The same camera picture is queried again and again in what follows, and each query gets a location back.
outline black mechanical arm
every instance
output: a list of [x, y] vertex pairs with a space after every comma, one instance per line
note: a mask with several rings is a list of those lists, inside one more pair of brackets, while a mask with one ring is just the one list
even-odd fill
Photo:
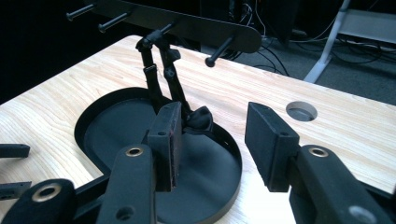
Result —
[[271, 192], [290, 191], [297, 223], [393, 223], [396, 197], [359, 182], [320, 146], [299, 135], [271, 108], [249, 103], [245, 143]]

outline black plastic base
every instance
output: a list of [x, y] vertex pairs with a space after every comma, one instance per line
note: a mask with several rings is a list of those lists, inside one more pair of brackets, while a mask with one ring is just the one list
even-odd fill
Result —
[[[84, 111], [76, 125], [76, 141], [108, 174], [119, 150], [141, 143], [155, 116], [147, 89], [114, 91]], [[242, 174], [241, 155], [232, 137], [216, 124], [214, 135], [216, 141], [205, 135], [182, 135], [177, 187], [156, 193], [158, 221], [212, 223], [233, 205]]]

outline metal stand leg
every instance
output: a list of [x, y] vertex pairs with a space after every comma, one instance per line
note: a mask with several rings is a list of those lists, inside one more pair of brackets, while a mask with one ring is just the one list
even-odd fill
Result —
[[308, 75], [306, 75], [304, 81], [315, 83], [320, 77], [323, 70], [326, 68], [327, 64], [329, 63], [331, 59], [330, 52], [332, 51], [332, 45], [334, 44], [335, 38], [337, 37], [344, 17], [347, 14], [347, 7], [349, 5], [349, 2], [350, 0], [345, 0], [343, 5], [341, 5], [340, 10], [338, 10], [337, 17], [335, 18], [334, 25], [332, 26], [332, 30], [330, 31], [329, 38], [327, 39], [326, 46], [324, 47], [320, 59], [314, 65], [311, 71], [309, 71]]

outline screw hole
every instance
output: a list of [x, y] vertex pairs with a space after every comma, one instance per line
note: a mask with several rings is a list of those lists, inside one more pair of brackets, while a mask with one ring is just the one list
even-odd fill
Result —
[[352, 215], [354, 218], [356, 218], [359, 222], [365, 223], [365, 224], [375, 224], [376, 223], [376, 218], [371, 213], [365, 208], [362, 208], [357, 205], [353, 205], [349, 207], [349, 214]]
[[328, 157], [329, 153], [325, 151], [324, 149], [318, 148], [318, 147], [311, 147], [309, 148], [309, 152], [317, 157]]
[[140, 147], [133, 147], [125, 152], [125, 154], [129, 157], [140, 156], [142, 153], [143, 153], [143, 148]]
[[286, 106], [286, 112], [293, 119], [299, 121], [312, 121], [317, 118], [318, 111], [309, 103], [296, 101]]

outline black metal bar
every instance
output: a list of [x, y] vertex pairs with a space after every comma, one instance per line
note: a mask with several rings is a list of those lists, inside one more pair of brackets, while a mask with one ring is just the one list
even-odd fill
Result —
[[89, 11], [93, 10], [95, 7], [96, 7], [96, 4], [87, 5], [85, 7], [82, 7], [80, 9], [74, 11], [74, 12], [66, 13], [66, 18], [68, 20], [72, 21], [75, 17], [82, 15], [86, 12], [89, 12]]
[[297, 155], [299, 135], [273, 109], [248, 103], [245, 143], [271, 192], [288, 192], [289, 158]]
[[156, 223], [153, 163], [148, 146], [120, 150], [96, 223]]
[[125, 12], [122, 13], [121, 15], [119, 15], [118, 17], [114, 18], [111, 21], [106, 22], [105, 24], [99, 24], [98, 25], [98, 29], [101, 33], [105, 33], [106, 30], [110, 27], [112, 27], [113, 25], [119, 23], [120, 21], [125, 20], [126, 18], [128, 18], [130, 16], [130, 13]]
[[165, 27], [163, 27], [163, 28], [161, 29], [161, 33], [162, 33], [163, 35], [166, 34], [166, 33], [168, 33], [174, 26], [175, 26], [175, 23], [174, 23], [174, 22], [167, 24]]
[[0, 201], [21, 197], [31, 185], [32, 181], [0, 184]]
[[77, 200], [73, 183], [50, 179], [26, 190], [12, 205], [2, 224], [72, 223]]
[[148, 146], [156, 159], [157, 191], [177, 186], [181, 150], [181, 103], [164, 105], [148, 133]]
[[[88, 5], [93, 0], [84, 0], [84, 2]], [[177, 25], [172, 27], [168, 34], [198, 41], [208, 46], [220, 46], [230, 35], [234, 35], [234, 41], [229, 49], [253, 53], [262, 44], [260, 33], [249, 26], [215, 21], [127, 1], [100, 1], [93, 12], [109, 18], [116, 18], [125, 10], [134, 14], [132, 17], [126, 18], [125, 22], [152, 30], [176, 22]]]
[[229, 36], [224, 43], [210, 56], [205, 59], [206, 66], [213, 67], [215, 66], [215, 61], [218, 59], [220, 54], [224, 52], [230, 45], [233, 43], [233, 35]]
[[[316, 211], [315, 223], [392, 223], [363, 185], [329, 149], [304, 146], [298, 153], [296, 165], [309, 199], [304, 201], [303, 195], [302, 200], [294, 203], [293, 213], [304, 209], [301, 202], [312, 202], [316, 208], [311, 209], [311, 213]], [[294, 197], [301, 196], [298, 191]]]
[[25, 144], [0, 144], [0, 158], [26, 158], [29, 151]]

